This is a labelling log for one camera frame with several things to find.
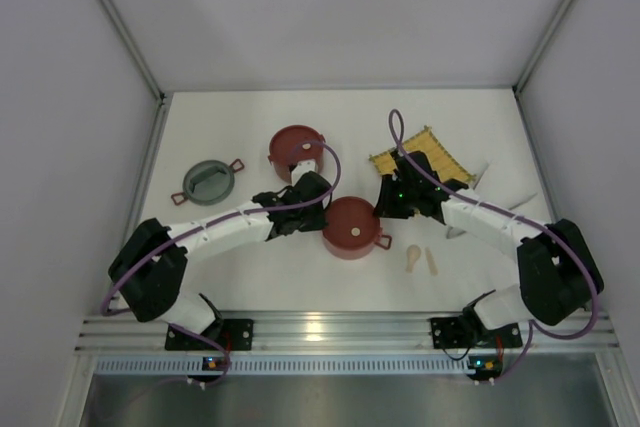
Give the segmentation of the pink steel-lined pot with handles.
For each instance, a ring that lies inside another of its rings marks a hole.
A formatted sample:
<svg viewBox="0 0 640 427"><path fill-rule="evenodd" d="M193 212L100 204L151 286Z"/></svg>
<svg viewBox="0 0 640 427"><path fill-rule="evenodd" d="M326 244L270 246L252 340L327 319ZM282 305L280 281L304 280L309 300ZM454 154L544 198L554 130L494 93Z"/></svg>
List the pink steel-lined pot with handles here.
<svg viewBox="0 0 640 427"><path fill-rule="evenodd" d="M391 248L392 237L383 232L374 207L363 198L346 196L333 200L325 220L324 245L339 259L357 260L366 257L375 247Z"/></svg>

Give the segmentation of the metal tongs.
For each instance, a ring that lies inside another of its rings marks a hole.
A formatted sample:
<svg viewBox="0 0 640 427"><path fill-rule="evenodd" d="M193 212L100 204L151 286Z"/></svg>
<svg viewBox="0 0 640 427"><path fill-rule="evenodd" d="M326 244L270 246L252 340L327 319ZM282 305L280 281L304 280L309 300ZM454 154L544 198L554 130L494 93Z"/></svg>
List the metal tongs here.
<svg viewBox="0 0 640 427"><path fill-rule="evenodd" d="M476 189L479 184L481 183L485 173L487 172L487 170L489 169L490 164L488 162L485 162L484 165L481 167L481 169L474 173L472 175L472 179L470 182L470 187L472 189ZM526 205L528 202L530 202L531 200L533 200L535 197L537 196L536 193L532 193L532 194L528 194L526 196L524 196L523 198L521 198L520 200L518 200L515 203L512 203L511 205L509 205L507 207L508 210L510 211L514 211L516 209L519 209L520 207ZM446 232L446 239L447 240L453 240L456 238L459 238L463 235L466 234L466 231L460 228L454 228L454 227L448 227L447 228L447 232Z"/></svg>

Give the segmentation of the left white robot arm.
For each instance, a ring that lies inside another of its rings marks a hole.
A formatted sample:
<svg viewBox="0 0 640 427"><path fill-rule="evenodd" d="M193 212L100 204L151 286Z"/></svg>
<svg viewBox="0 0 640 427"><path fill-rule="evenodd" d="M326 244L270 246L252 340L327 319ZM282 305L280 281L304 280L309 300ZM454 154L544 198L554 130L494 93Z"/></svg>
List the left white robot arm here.
<svg viewBox="0 0 640 427"><path fill-rule="evenodd" d="M182 335L214 340L224 320L206 294L185 285L187 272L238 247L322 230L324 201L333 190L310 171L220 215L174 225L147 219L116 256L109 277L138 322L163 321Z"/></svg>

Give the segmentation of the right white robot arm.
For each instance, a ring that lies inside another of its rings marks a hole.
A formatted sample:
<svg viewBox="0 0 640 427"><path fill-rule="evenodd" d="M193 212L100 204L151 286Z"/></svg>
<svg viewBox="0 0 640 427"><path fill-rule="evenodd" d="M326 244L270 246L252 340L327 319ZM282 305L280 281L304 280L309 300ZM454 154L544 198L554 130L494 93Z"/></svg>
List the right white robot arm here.
<svg viewBox="0 0 640 427"><path fill-rule="evenodd" d="M555 326L598 298L604 280L579 227L561 219L534 221L482 200L458 179L441 181L421 151L389 153L374 213L380 218L416 215L462 230L510 259L516 283L472 300L456 318L470 345L520 322Z"/></svg>

